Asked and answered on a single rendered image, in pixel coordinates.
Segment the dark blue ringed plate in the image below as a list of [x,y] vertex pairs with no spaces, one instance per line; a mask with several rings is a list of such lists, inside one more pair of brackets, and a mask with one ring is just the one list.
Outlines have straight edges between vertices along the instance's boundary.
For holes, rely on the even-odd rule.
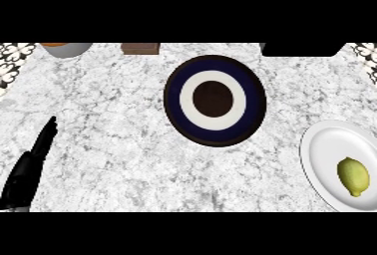
[[266,112],[257,75],[226,56],[189,59],[169,77],[164,107],[174,128],[194,142],[207,146],[243,142],[260,127]]

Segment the white plate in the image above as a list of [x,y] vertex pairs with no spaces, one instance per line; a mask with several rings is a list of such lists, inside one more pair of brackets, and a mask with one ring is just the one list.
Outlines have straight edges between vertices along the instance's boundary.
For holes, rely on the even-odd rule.
[[[343,121],[316,123],[300,141],[300,163],[309,183],[337,211],[377,212],[377,137]],[[356,159],[370,174],[370,186],[353,197],[337,175],[337,164]]]

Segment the yellow-green lemon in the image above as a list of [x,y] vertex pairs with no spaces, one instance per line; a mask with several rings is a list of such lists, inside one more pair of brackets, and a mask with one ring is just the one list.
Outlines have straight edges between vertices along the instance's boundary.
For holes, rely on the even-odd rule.
[[337,164],[337,175],[350,195],[359,197],[370,186],[370,174],[364,164],[346,157]]

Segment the brown wooden block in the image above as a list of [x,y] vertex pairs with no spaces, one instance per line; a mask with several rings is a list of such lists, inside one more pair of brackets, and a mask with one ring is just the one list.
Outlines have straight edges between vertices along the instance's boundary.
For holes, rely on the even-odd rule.
[[124,43],[121,49],[126,55],[157,55],[160,43]]

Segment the black appliance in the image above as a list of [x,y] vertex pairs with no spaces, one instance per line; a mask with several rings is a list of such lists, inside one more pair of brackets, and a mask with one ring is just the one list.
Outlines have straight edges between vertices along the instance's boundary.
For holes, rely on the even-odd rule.
[[333,57],[343,43],[260,43],[265,57]]

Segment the grey pot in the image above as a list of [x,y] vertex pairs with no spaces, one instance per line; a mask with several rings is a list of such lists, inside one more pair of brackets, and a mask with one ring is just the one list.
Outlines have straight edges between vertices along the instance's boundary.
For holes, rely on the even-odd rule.
[[93,46],[92,43],[43,43],[43,48],[56,58],[74,58]]

